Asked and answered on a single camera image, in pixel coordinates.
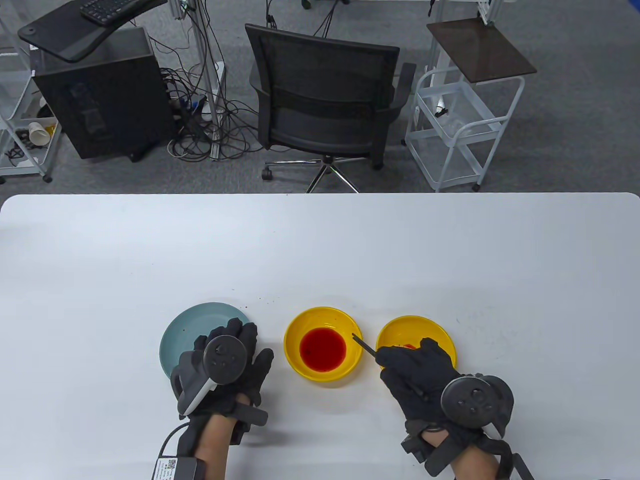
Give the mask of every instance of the light blue plate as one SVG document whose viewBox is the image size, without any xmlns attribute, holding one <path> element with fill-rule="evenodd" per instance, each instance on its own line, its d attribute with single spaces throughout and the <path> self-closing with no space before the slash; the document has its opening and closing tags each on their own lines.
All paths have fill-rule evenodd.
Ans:
<svg viewBox="0 0 640 480">
<path fill-rule="evenodd" d="M 232 318 L 240 318 L 243 324 L 249 319 L 231 305 L 212 301 L 187 308 L 164 331 L 160 340 L 160 365 L 169 377 L 178 364 L 182 352 L 193 350 L 193 342 L 200 335 L 208 335 L 219 326 L 226 326 Z"/>
</svg>

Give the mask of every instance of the black tracker puck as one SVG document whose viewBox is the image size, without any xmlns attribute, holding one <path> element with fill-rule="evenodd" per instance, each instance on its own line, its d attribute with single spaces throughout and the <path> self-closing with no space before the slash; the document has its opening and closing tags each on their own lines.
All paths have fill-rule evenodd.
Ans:
<svg viewBox="0 0 640 480">
<path fill-rule="evenodd" d="M 440 399 L 445 415 L 466 428 L 482 428 L 498 414 L 500 402 L 484 380 L 463 376 L 452 380 Z"/>
<path fill-rule="evenodd" d="M 244 372 L 246 361 L 246 348 L 232 335 L 220 335 L 210 341 L 202 358 L 205 372 L 219 385 L 235 382 Z"/>
</svg>

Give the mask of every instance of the black computer case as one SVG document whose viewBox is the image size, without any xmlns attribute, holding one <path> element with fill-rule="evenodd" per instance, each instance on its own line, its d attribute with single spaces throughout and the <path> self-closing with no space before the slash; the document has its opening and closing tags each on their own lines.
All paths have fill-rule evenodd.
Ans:
<svg viewBox="0 0 640 480">
<path fill-rule="evenodd" d="M 115 31 L 77 63 L 32 50 L 31 69 L 82 158 L 137 154 L 175 135 L 169 95 L 143 28 Z"/>
</svg>

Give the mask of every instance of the red stain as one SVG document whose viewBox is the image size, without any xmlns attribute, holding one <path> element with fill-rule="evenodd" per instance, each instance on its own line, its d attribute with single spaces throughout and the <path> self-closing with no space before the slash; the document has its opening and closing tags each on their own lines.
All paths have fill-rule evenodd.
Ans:
<svg viewBox="0 0 640 480">
<path fill-rule="evenodd" d="M 338 368 L 347 356 L 347 344 L 342 335 L 331 328 L 314 328 L 302 337 L 300 357 L 316 372 Z"/>
</svg>

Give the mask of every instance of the yellow bowl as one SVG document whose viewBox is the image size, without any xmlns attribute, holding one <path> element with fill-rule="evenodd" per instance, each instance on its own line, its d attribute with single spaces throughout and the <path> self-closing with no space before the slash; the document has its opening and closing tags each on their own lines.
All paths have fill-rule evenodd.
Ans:
<svg viewBox="0 0 640 480">
<path fill-rule="evenodd" d="M 308 367 L 300 355 L 302 338 L 316 328 L 330 328 L 344 339 L 346 355 L 342 363 L 334 370 L 318 372 Z M 331 307 L 316 307 L 302 312 L 289 324 L 284 334 L 284 354 L 291 368 L 311 381 L 337 381 L 346 377 L 358 365 L 362 357 L 362 348 L 353 341 L 351 334 L 362 338 L 358 324 L 346 313 Z"/>
<path fill-rule="evenodd" d="M 376 350 L 380 347 L 404 347 L 407 345 L 420 348 L 420 341 L 426 337 L 438 342 L 440 348 L 449 354 L 451 363 L 456 368 L 458 356 L 451 337 L 440 325 L 425 317 L 407 315 L 391 320 L 380 331 Z"/>
</svg>

